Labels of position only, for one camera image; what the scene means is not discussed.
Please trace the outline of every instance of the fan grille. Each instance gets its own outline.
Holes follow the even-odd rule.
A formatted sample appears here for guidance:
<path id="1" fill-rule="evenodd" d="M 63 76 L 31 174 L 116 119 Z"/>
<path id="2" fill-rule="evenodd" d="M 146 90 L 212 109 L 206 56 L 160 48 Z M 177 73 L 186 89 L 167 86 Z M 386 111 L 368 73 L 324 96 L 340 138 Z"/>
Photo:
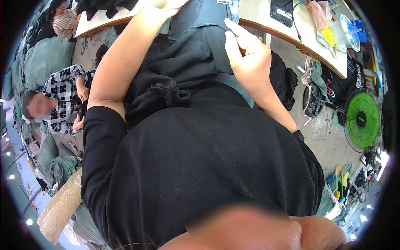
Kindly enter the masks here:
<path id="1" fill-rule="evenodd" d="M 367 89 L 354 91 L 346 104 L 344 131 L 350 146 L 360 153 L 372 150 L 380 129 L 380 113 Z"/>

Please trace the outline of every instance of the smartphone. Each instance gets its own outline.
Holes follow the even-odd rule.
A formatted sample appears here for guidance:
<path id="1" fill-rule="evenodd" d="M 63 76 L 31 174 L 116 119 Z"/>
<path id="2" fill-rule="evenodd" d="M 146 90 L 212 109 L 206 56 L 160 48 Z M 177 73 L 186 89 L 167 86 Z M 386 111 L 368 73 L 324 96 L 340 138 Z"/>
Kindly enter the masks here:
<path id="1" fill-rule="evenodd" d="M 270 16 L 291 28 L 293 24 L 293 0 L 271 0 Z"/>

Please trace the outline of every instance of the white table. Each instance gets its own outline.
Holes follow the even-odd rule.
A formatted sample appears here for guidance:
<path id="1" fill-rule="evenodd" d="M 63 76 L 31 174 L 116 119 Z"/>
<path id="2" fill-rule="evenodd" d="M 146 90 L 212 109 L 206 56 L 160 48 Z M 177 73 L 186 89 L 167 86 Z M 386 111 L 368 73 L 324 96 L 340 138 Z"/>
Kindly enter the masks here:
<path id="1" fill-rule="evenodd" d="M 82 38 L 99 30 L 129 22 L 142 9 L 145 1 L 139 0 L 131 11 L 121 8 L 111 19 L 107 18 L 105 10 L 99 10 L 90 21 L 87 21 L 86 12 L 83 12 L 76 29 L 76 38 Z M 293 13 L 297 28 L 302 37 L 301 42 L 298 40 L 294 25 L 289 28 L 270 17 L 270 6 L 271 0 L 241 0 L 239 24 L 262 30 L 294 44 L 328 66 L 340 78 L 346 78 L 347 55 L 337 51 L 335 59 L 328 49 L 316 41 L 314 21 L 305 5 L 298 5 Z"/>

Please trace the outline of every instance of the electric fan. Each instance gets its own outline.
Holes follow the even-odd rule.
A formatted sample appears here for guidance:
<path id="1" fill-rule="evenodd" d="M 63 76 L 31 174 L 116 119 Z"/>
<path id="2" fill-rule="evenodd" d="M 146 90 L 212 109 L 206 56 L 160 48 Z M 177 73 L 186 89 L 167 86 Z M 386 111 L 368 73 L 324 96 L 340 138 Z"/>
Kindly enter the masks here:
<path id="1" fill-rule="evenodd" d="M 371 151 L 377 143 L 381 118 L 374 94 L 366 88 L 352 92 L 344 110 L 344 133 L 359 153 Z"/>
<path id="2" fill-rule="evenodd" d="M 316 84 L 310 83 L 311 95 L 308 101 L 308 88 L 303 94 L 303 108 L 306 114 L 315 118 L 327 106 L 343 113 L 344 133 L 350 146 L 359 153 L 371 151 L 377 143 L 381 129 L 381 115 L 374 94 L 366 89 L 359 88 L 353 91 L 347 99 L 345 109 L 323 100 L 323 96 Z"/>

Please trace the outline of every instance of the pink plastic bag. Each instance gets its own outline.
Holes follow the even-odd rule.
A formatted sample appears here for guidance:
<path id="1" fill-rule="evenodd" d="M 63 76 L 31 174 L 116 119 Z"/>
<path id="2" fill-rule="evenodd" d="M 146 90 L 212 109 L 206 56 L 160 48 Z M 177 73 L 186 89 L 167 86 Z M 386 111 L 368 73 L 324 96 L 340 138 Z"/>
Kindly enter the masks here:
<path id="1" fill-rule="evenodd" d="M 322 30 L 328 27 L 329 20 L 332 19 L 330 6 L 328 1 L 308 1 L 307 7 L 311 10 L 312 18 L 314 19 L 317 30 Z"/>

